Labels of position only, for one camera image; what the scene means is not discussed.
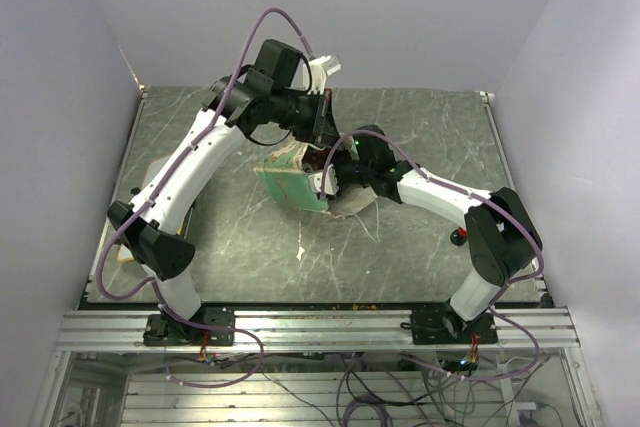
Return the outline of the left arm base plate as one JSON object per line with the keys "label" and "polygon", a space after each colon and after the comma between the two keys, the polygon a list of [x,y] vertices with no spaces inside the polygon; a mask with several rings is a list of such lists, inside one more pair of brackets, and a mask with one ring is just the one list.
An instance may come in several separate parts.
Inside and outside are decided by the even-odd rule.
{"label": "left arm base plate", "polygon": [[234,341],[235,316],[226,308],[201,307],[192,323],[212,327],[193,327],[178,321],[166,312],[150,315],[143,332],[147,347],[231,346]]}

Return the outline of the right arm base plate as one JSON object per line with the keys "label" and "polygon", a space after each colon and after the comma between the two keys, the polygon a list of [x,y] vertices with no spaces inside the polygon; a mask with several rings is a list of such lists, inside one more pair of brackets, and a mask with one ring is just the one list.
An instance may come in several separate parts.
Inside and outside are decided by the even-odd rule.
{"label": "right arm base plate", "polygon": [[498,335],[494,316],[488,312],[473,321],[462,320],[448,303],[429,303],[411,311],[409,319],[400,323],[409,331],[414,345],[496,344]]}

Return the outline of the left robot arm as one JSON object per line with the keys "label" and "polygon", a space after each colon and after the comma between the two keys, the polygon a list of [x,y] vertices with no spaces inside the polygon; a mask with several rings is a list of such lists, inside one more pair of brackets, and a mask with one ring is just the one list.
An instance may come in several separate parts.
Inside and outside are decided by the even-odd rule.
{"label": "left robot arm", "polygon": [[156,176],[108,218],[122,243],[155,282],[162,320],[182,344],[203,334],[201,298],[189,271],[195,247],[179,236],[183,219],[216,170],[261,125],[273,123],[316,149],[339,132],[326,83],[339,71],[335,56],[310,60],[283,42],[263,42],[255,61],[216,81],[185,138]]}

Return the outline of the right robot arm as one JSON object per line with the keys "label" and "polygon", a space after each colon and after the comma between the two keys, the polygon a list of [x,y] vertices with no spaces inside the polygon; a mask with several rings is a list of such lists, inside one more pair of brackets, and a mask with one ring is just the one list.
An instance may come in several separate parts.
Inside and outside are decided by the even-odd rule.
{"label": "right robot arm", "polygon": [[476,189],[439,177],[375,126],[337,139],[312,184],[319,196],[360,185],[379,197],[434,213],[457,227],[472,268],[446,301],[440,322],[450,341],[465,341],[476,320],[508,288],[543,273],[542,241],[519,195],[511,188]]}

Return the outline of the green printed paper bag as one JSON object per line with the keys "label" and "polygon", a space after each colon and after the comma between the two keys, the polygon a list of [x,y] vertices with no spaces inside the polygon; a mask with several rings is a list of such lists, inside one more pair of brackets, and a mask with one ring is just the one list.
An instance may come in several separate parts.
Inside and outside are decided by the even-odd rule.
{"label": "green printed paper bag", "polygon": [[346,153],[348,160],[355,160],[357,155],[351,146],[346,152],[338,151],[332,159],[326,179],[326,199],[320,199],[322,169],[328,152],[328,148],[317,149],[292,140],[267,154],[254,167],[254,173],[275,203],[334,218],[357,215],[373,204],[377,195],[371,187],[338,186],[336,159]]}

